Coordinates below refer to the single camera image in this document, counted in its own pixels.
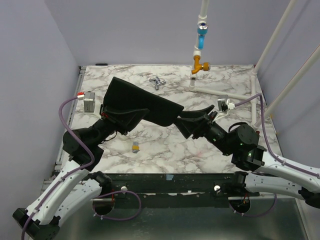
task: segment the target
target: small metal object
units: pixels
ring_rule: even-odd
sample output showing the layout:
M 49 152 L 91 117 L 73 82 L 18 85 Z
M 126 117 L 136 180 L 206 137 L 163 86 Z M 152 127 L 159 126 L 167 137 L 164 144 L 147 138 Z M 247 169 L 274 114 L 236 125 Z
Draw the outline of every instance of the small metal object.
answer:
M 229 96 L 228 95 L 222 95 L 218 97 L 218 108 L 219 112 L 223 113 L 228 110 L 228 101 L 229 101 Z
M 165 80 L 161 81 L 160 78 L 157 76 L 153 79 L 150 79 L 149 82 L 155 82 L 155 85 L 154 85 L 155 90 L 159 90 L 159 86 L 166 84 Z
M 83 99 L 83 110 L 85 113 L 94 113 L 96 107 L 96 94 L 94 92 L 86 92 Z
M 121 191 L 128 191 L 128 188 L 126 186 L 122 186 Z
M 221 187 L 219 185 L 215 185 L 213 189 L 216 193 L 219 193 L 221 191 Z

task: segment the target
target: small yellow object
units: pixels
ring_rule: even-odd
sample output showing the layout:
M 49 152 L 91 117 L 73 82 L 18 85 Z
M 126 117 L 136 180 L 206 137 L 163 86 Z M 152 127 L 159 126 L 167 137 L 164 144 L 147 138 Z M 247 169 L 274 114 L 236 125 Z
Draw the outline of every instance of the small yellow object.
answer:
M 196 74 L 200 70 L 203 70 L 203 71 L 210 70 L 210 64 L 208 62 L 204 62 L 203 65 L 201 65 L 201 63 L 199 63 L 200 58 L 201 57 L 199 55 L 194 56 L 194 58 L 193 58 L 194 59 L 194 69 L 191 71 L 192 74 Z
M 139 148 L 139 143 L 137 141 L 134 141 L 133 144 L 132 144 L 132 152 L 134 154 L 138 153 L 140 151 L 140 148 Z

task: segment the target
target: gray box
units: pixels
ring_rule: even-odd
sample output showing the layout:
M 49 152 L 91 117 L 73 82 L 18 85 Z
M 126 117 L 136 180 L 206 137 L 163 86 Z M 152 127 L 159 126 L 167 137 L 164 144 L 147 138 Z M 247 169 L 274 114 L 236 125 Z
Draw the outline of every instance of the gray box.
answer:
M 83 110 L 85 113 L 94 113 L 96 107 L 96 94 L 94 92 L 86 92 L 83 99 Z

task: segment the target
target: white cable clip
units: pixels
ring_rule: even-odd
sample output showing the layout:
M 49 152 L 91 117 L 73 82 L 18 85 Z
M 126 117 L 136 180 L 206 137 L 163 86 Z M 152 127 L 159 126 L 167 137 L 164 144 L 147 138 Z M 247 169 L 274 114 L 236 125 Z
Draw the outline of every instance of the white cable clip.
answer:
M 85 98 L 85 93 L 83 91 L 78 92 L 76 94 L 76 97 L 78 98 L 78 100 L 83 100 Z
M 287 162 L 287 159 L 283 159 L 281 165 L 282 165 L 282 166 L 285 166 L 285 165 L 286 165 L 286 162 Z
M 235 107 L 236 107 L 235 103 L 232 102 L 232 101 L 230 101 L 230 99 L 228 99 L 228 100 L 226 101 L 226 105 L 227 105 L 227 107 L 228 107 L 228 110 L 235 109 Z

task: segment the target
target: gray wall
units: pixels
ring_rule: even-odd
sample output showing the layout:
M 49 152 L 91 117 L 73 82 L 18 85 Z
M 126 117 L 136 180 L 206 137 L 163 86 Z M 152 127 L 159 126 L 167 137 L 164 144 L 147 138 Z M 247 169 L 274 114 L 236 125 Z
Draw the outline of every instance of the gray wall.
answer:
M 320 44 L 320 1 L 299 0 L 258 73 L 271 103 Z M 320 60 L 273 113 L 283 155 L 320 168 Z M 309 224 L 320 236 L 320 210 L 308 209 Z
M 63 133 L 60 103 L 79 69 L 43 0 L 0 1 L 0 239 L 20 239 L 12 218 L 40 194 Z
M 201 0 L 46 0 L 80 65 L 192 64 Z M 255 64 L 289 0 L 211 0 L 203 60 Z

